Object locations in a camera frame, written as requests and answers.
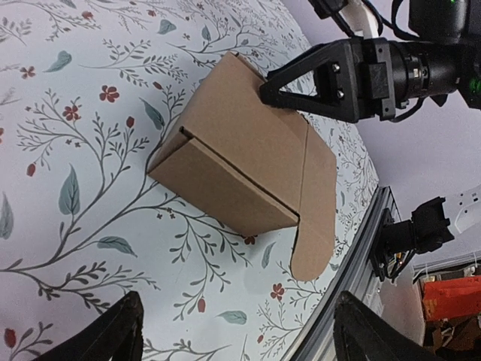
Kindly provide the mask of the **brown cardboard box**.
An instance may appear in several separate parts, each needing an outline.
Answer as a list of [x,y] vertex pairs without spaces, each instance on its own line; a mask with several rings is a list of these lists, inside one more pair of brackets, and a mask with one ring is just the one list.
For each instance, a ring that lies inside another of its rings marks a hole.
[[294,279],[311,281],[334,252],[337,160],[296,111],[262,104],[264,78],[226,53],[201,82],[149,176],[244,235],[294,227]]

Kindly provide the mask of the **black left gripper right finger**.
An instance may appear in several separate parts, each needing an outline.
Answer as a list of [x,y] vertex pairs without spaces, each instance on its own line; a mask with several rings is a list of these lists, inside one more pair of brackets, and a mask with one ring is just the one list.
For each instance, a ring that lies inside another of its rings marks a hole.
[[348,291],[341,292],[336,301],[333,338],[338,360],[439,360]]

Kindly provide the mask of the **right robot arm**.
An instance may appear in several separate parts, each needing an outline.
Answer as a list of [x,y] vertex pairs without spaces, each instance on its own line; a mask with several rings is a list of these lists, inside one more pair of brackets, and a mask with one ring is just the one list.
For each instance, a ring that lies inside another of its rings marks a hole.
[[314,1],[318,17],[332,18],[345,38],[318,44],[260,86],[266,105],[346,123],[379,117],[399,123],[426,99],[444,105],[459,92],[480,107],[480,3],[411,1],[407,31],[369,1]]

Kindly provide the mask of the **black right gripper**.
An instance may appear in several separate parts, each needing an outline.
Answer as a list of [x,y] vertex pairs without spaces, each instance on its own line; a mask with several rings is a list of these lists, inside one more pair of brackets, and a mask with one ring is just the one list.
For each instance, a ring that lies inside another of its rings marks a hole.
[[[385,38],[351,38],[316,45],[275,71],[259,87],[263,104],[274,108],[303,111],[345,123],[378,116],[399,123],[397,114],[407,100],[407,53],[401,42]],[[338,103],[319,97],[287,93],[281,89],[313,73],[318,93],[343,93]]]

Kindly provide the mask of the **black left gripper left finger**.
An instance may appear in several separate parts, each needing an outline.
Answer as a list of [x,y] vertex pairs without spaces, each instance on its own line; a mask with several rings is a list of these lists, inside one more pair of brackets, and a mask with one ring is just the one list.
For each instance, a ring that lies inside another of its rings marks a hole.
[[142,360],[144,307],[130,291],[84,330],[38,356],[42,360]]

